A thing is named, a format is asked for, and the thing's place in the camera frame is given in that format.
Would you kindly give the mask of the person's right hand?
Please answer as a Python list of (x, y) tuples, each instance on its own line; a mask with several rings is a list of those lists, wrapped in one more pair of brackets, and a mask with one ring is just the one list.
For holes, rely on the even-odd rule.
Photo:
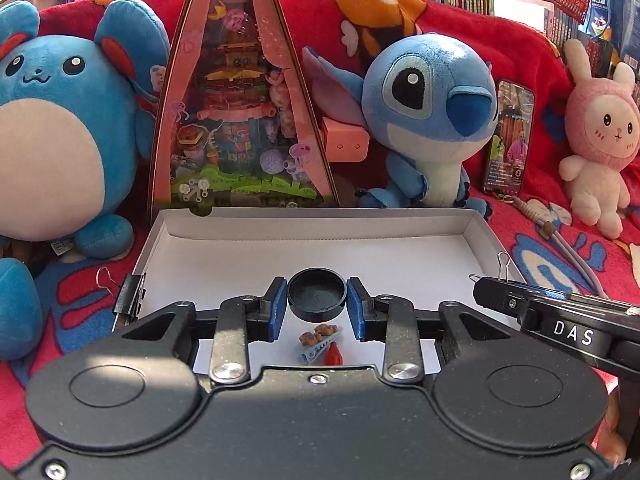
[(617, 402), (617, 391), (608, 396), (608, 409), (601, 422), (596, 442), (598, 452), (611, 464), (617, 466), (626, 458), (627, 445), (617, 432), (620, 420), (620, 409)]

